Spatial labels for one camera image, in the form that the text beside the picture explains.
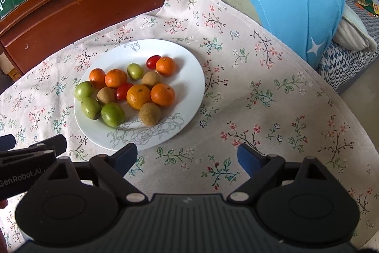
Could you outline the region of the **person left hand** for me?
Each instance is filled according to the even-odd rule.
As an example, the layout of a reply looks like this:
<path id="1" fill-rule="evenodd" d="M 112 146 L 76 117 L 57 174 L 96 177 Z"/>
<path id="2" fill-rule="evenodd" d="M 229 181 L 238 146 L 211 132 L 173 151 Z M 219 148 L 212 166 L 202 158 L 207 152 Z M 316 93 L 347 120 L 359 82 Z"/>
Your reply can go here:
<path id="1" fill-rule="evenodd" d="M 6 206 L 8 206 L 8 200 L 1 200 L 0 209 L 4 209 Z M 5 241 L 2 230 L 0 230 L 0 240 L 1 240 L 1 250 L 6 250 L 6 241 Z"/>

